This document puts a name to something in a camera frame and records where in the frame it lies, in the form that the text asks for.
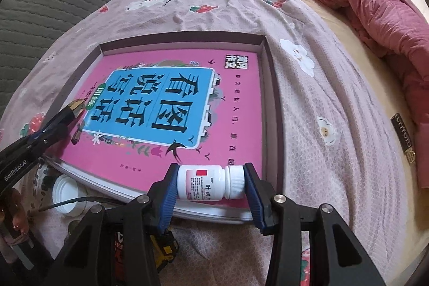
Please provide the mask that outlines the person's hand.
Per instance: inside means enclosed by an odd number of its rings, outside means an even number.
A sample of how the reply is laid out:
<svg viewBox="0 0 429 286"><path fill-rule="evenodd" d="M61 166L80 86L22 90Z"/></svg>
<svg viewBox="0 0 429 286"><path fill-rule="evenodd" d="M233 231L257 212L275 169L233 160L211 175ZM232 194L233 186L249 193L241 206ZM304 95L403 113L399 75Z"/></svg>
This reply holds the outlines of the person's hand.
<svg viewBox="0 0 429 286"><path fill-rule="evenodd" d="M7 245L28 239L29 222L19 191L12 188L1 195L1 236Z"/></svg>

